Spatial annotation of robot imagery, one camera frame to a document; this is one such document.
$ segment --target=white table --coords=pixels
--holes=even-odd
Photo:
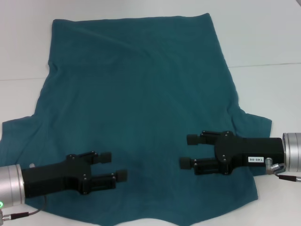
[[[241,108],[272,119],[272,137],[301,132],[301,7],[295,0],[2,0],[0,122],[33,114],[48,74],[53,19],[197,16],[207,12],[213,19]],[[299,224],[301,183],[280,181],[275,176],[260,176],[255,181],[259,200],[197,225]],[[4,213],[32,210],[22,205],[4,209]],[[172,225],[155,219],[122,225],[154,224]],[[5,225],[89,224],[41,212]]]

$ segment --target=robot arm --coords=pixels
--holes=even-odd
[[[187,144],[214,145],[215,158],[182,157],[180,167],[184,170],[193,168],[195,175],[211,173],[228,175],[237,167],[266,167],[268,174],[275,174],[279,179],[301,181],[299,177],[278,175],[285,171],[286,167],[287,170],[298,171],[298,143],[301,144],[301,134],[295,133],[285,133],[282,140],[281,138],[242,138],[230,131],[222,133],[203,131],[200,136],[188,135]]]
[[[117,182],[127,180],[127,171],[92,176],[90,166],[97,163],[111,162],[111,153],[98,155],[95,152],[70,154],[63,162],[20,168],[20,165],[0,167],[0,209],[25,203],[26,198],[43,196],[63,190],[76,190],[82,195],[93,191],[114,189]],[[4,220],[27,217],[33,213],[2,215]]]

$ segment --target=teal t-shirt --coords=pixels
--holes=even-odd
[[[128,181],[86,196],[50,194],[46,211],[102,226],[139,218],[188,226],[258,198],[247,167],[195,176],[179,166],[180,157],[214,157],[212,146],[187,146],[187,134],[268,137],[271,128],[239,108],[209,14],[55,20],[48,64],[34,115],[3,123],[0,165],[112,152],[112,163],[92,172],[127,169]]]

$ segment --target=label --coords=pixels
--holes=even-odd
[[[264,162],[263,157],[248,157],[249,162]]]

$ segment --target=white background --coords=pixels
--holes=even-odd
[[[32,115],[48,74],[54,19],[95,20],[210,13],[239,102],[273,120],[272,137],[301,132],[301,7],[295,0],[0,0],[0,122]],[[301,183],[255,177],[259,200],[202,226],[299,224]],[[4,213],[32,211],[26,205]],[[155,219],[123,223],[172,225]],[[7,226],[84,226],[41,212]]]

